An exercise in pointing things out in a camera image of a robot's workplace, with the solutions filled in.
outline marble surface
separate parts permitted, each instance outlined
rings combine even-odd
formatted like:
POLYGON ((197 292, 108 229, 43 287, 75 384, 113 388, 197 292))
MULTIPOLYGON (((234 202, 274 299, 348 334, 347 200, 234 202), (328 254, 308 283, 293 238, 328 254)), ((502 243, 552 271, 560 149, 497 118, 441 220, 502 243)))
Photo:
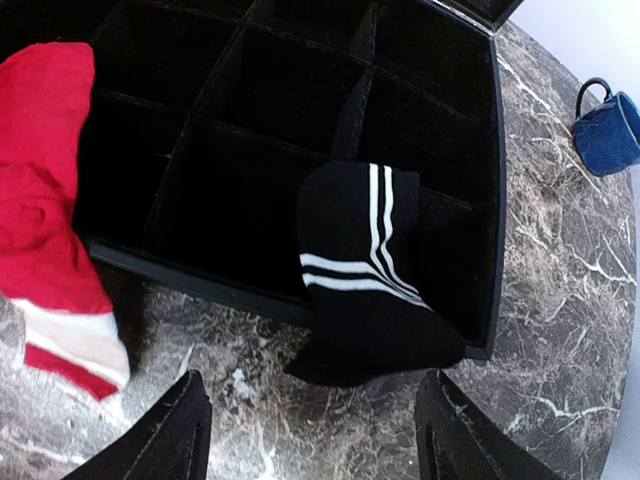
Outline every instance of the marble surface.
MULTIPOLYGON (((635 225, 625 175, 588 176, 570 146, 577 81, 515 27, 497 36, 509 168, 494 359, 448 374, 563 478, 597 479, 620 407, 633 318, 635 225)), ((348 391, 282 368, 306 333, 107 267, 135 372, 97 404, 22 367, 22 320, 0 300, 0 478, 61 478, 121 435, 186 368, 213 404, 210 480, 418 479, 424 372, 348 391)))

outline black sock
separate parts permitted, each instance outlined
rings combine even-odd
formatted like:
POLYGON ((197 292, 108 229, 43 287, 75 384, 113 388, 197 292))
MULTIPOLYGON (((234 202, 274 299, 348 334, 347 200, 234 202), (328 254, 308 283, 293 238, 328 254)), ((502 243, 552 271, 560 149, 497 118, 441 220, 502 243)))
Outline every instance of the black sock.
POLYGON ((460 334, 413 286, 407 242, 418 214, 419 179, 390 167, 336 162, 305 181, 298 243, 317 320, 288 373, 350 386, 462 358, 460 334))

